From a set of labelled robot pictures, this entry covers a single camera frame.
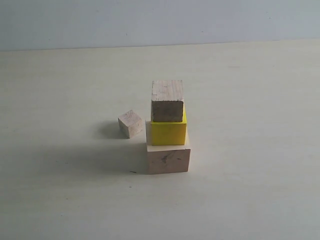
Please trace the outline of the small wooden cube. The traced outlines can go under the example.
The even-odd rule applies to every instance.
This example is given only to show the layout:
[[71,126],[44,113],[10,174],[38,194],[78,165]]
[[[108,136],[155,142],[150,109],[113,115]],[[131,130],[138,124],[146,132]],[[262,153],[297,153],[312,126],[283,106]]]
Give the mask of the small wooden cube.
[[127,138],[132,138],[143,130],[143,120],[133,110],[118,117],[119,129]]

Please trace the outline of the yellow cube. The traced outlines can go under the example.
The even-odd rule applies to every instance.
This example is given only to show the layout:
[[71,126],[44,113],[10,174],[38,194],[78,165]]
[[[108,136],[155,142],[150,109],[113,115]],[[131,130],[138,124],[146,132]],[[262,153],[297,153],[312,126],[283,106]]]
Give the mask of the yellow cube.
[[186,108],[183,107],[181,122],[150,122],[151,144],[153,146],[184,145],[187,134]]

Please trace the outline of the large wooden cube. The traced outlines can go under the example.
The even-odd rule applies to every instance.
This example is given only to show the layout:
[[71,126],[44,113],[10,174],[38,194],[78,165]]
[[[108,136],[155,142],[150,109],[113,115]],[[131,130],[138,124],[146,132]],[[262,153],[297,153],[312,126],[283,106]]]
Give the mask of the large wooden cube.
[[148,174],[181,173],[189,170],[191,145],[188,131],[184,145],[152,145],[151,123],[145,122]]

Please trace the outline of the medium wooden cube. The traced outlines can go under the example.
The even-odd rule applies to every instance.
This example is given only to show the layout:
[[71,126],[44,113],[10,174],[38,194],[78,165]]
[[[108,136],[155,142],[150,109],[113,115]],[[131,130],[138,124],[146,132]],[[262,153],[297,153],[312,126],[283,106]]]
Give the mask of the medium wooden cube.
[[151,87],[151,120],[183,121],[184,88],[182,80],[154,80]]

